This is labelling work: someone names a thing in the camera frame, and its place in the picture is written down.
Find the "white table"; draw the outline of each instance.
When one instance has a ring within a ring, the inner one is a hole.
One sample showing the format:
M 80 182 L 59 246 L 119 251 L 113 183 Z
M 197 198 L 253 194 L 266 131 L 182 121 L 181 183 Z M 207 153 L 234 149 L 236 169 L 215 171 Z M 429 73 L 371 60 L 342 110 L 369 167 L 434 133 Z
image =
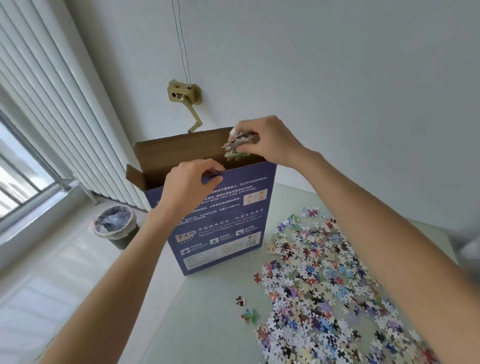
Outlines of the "white table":
M 301 206 L 317 206 L 321 209 L 320 213 L 328 214 L 317 195 L 276 183 L 264 242 L 271 237 L 279 222 L 292 213 L 300 214 Z M 455 254 L 443 231 L 413 223 L 455 260 Z M 261 316 L 260 320 L 266 320 L 272 303 L 265 295 L 263 285 L 255 284 L 253 275 L 261 272 L 265 262 L 276 258 L 279 257 L 266 253 L 264 245 L 261 249 L 188 276 L 150 343 L 142 363 L 265 362 L 255 340 L 256 325 L 246 324 L 242 320 L 240 315 L 245 307 L 236 305 L 235 299 L 238 296 L 244 297 L 246 307 L 255 309 Z M 364 340 L 363 343 L 369 346 L 370 341 Z

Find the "cable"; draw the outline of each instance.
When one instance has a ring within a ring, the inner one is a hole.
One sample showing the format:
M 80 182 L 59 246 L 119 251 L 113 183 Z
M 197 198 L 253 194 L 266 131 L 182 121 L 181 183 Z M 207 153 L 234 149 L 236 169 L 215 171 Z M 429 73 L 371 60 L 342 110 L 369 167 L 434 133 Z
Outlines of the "cable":
M 187 71 L 185 69 L 185 64 L 183 63 L 183 51 L 181 49 L 181 43 L 180 43 L 180 35 L 179 35 L 179 29 L 177 27 L 177 16 L 175 15 L 175 7 L 173 6 L 173 0 L 172 0 L 172 10 L 173 10 L 173 18 L 175 19 L 175 28 L 177 30 L 177 38 L 179 40 L 179 46 L 180 46 L 180 54 L 181 54 L 181 63 L 183 64 L 183 71 L 185 72 L 185 79 L 187 80 L 187 86 L 188 84 L 188 78 L 187 78 Z
M 185 60 L 187 61 L 188 80 L 190 81 L 190 85 L 192 85 L 192 79 L 190 78 L 190 68 L 188 66 L 187 47 L 185 46 L 185 40 L 183 40 L 183 29 L 181 27 L 181 20 L 180 20 L 180 0 L 177 0 L 177 3 L 179 5 L 179 24 L 180 24 L 181 39 L 183 41 L 183 49 L 185 50 Z

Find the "window railing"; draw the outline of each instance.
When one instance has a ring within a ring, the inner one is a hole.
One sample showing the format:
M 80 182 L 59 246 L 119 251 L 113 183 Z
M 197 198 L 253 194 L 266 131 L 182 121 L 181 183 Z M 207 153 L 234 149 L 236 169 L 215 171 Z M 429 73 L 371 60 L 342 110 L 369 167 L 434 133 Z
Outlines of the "window railing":
M 54 189 L 69 187 L 0 111 L 0 232 Z

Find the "box lid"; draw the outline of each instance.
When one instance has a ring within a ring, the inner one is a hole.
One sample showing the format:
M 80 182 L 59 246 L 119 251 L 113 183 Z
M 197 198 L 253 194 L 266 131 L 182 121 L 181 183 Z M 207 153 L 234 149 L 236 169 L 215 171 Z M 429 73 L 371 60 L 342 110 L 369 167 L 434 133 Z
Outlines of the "box lid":
M 256 155 L 227 161 L 222 146 L 227 142 L 230 130 L 213 129 L 133 143 L 142 171 L 127 164 L 126 179 L 140 190 L 147 191 L 163 186 L 167 174 L 181 162 L 212 158 L 226 169 L 232 169 L 265 161 Z

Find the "tiled floor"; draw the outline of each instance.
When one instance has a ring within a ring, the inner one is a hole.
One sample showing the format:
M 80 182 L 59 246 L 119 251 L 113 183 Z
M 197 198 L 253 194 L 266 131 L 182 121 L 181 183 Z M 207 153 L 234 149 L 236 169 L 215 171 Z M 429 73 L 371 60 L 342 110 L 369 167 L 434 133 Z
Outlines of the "tiled floor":
M 34 363 L 115 261 L 120 251 L 91 231 L 94 218 L 114 205 L 108 200 L 85 204 L 2 273 L 0 363 Z M 144 216 L 138 212 L 140 225 Z M 166 245 L 121 363 L 141 359 L 183 281 Z

